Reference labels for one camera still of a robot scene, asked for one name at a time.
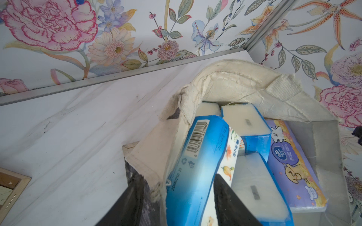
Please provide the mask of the small white tissue pack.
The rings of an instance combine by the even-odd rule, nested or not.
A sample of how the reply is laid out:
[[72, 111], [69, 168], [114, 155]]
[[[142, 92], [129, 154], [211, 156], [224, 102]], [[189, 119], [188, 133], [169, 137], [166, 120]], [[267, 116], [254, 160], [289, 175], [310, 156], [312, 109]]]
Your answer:
[[197, 111], [195, 116], [210, 116], [210, 115], [216, 115], [216, 116], [222, 116], [221, 109], [217, 103], [209, 103], [209, 102], [202, 102]]

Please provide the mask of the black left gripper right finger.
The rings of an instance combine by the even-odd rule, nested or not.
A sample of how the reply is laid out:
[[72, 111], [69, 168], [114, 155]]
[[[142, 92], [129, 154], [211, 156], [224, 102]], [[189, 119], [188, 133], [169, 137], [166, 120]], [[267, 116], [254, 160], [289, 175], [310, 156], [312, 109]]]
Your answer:
[[262, 226], [219, 174], [214, 179], [214, 197], [218, 225]]

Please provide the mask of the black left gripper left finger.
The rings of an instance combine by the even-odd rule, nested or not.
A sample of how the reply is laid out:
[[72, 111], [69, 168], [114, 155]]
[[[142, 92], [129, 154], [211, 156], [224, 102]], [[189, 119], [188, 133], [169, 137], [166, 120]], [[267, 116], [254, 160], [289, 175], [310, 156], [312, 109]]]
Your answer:
[[138, 226], [142, 215], [144, 186], [143, 176], [133, 174], [126, 190], [97, 225]]

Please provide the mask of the purple tissue pack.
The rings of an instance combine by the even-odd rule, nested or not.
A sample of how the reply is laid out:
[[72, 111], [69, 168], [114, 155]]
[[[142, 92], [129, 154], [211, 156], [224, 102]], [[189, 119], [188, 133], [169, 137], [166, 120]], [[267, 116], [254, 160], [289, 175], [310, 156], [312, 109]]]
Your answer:
[[324, 212], [327, 198], [294, 133], [282, 120], [267, 120], [271, 129], [268, 165], [293, 213]]

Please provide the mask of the beige canvas tote bag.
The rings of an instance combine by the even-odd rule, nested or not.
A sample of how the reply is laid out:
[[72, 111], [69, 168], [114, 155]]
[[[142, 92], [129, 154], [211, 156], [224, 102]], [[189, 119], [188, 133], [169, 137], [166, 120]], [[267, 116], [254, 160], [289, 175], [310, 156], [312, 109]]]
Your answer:
[[202, 101], [225, 104], [226, 121], [238, 135], [256, 132], [251, 111], [241, 111], [242, 104], [255, 106], [263, 118], [286, 121], [328, 199], [319, 225], [350, 225], [337, 118], [305, 93], [294, 75], [236, 59], [204, 68], [171, 97], [156, 127], [124, 152], [126, 161], [149, 186], [146, 197], [159, 205], [160, 225], [166, 224], [166, 176], [180, 156]]

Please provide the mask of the white blue tissue cube pack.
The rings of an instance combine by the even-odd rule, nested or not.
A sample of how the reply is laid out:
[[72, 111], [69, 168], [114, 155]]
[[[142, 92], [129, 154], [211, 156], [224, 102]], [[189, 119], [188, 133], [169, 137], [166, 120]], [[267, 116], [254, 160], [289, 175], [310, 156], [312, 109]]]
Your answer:
[[258, 152], [268, 161], [272, 131], [258, 109], [251, 103], [224, 105], [221, 113], [222, 118], [244, 142], [239, 155]]

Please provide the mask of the blue tissue pack front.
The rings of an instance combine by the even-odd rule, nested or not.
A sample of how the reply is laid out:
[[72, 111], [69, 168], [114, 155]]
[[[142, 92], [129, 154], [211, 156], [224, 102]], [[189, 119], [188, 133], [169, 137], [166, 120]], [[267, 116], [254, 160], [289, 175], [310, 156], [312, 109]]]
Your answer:
[[237, 157], [231, 188], [262, 225], [294, 225], [291, 211], [259, 153]]

